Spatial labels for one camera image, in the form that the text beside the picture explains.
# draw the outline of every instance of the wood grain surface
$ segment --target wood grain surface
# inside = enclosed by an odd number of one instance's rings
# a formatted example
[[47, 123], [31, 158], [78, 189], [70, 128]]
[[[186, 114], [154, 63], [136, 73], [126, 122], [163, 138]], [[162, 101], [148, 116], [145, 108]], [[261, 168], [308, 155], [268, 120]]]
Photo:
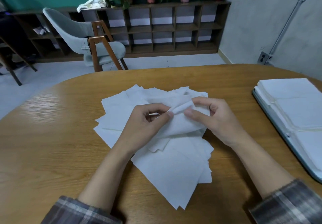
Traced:
[[[260, 79], [301, 74], [251, 64], [107, 71], [49, 88], [0, 121], [0, 222], [40, 223], [61, 196], [77, 198], [109, 147], [94, 132], [101, 99], [134, 84], [166, 91], [190, 86], [226, 99], [246, 131], [293, 176], [322, 195], [322, 185], [300, 165], [251, 91]], [[310, 79], [320, 90], [322, 82]], [[250, 223], [247, 208], [260, 201], [236, 154], [210, 131], [212, 183], [198, 184], [183, 210], [175, 210], [130, 162], [112, 214], [126, 223]]]

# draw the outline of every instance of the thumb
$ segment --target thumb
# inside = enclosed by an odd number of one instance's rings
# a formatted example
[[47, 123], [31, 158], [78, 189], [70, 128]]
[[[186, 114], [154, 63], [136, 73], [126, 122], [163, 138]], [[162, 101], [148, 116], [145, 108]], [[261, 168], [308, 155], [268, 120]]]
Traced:
[[169, 120], [171, 120], [172, 117], [173, 113], [171, 111], [168, 111], [160, 115], [154, 121], [150, 122], [150, 125], [153, 126], [156, 132], [158, 132], [161, 129], [161, 127], [163, 127], [165, 124], [169, 122]]
[[197, 110], [193, 110], [191, 108], [188, 108], [184, 111], [184, 115], [189, 117], [190, 119], [197, 121], [206, 127], [210, 128], [212, 124], [212, 117], [207, 116]]

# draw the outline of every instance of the plaid sleeve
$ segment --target plaid sleeve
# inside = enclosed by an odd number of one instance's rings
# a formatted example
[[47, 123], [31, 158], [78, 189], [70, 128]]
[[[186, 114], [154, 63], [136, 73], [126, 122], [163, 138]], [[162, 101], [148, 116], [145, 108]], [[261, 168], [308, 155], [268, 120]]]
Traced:
[[322, 199], [296, 179], [250, 210], [257, 224], [322, 223]]
[[61, 196], [41, 223], [121, 224], [122, 222], [101, 209]]

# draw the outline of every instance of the gray wall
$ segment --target gray wall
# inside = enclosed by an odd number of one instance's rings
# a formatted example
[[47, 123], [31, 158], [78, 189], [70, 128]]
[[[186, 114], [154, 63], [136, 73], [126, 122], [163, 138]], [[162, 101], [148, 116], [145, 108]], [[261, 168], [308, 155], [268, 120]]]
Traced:
[[302, 3], [272, 64], [322, 80], [322, 0]]
[[269, 52], [297, 0], [229, 0], [232, 2], [220, 50], [232, 63], [256, 63]]

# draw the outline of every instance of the stack of paper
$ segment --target stack of paper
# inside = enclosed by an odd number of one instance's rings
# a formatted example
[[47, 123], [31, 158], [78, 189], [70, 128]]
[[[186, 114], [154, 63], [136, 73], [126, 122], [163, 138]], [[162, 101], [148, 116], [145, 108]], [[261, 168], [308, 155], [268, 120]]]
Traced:
[[186, 208], [198, 183], [211, 182], [208, 159], [213, 147], [202, 136], [206, 128], [187, 118], [183, 112], [191, 107], [210, 115], [208, 107], [195, 106], [192, 98], [208, 97], [181, 87], [170, 92], [138, 85], [102, 100], [105, 115], [96, 121], [94, 130], [112, 148], [118, 140], [134, 106], [163, 103], [174, 113], [171, 121], [131, 161], [177, 209]]
[[306, 78], [260, 80], [255, 91], [307, 165], [322, 178], [322, 93]]

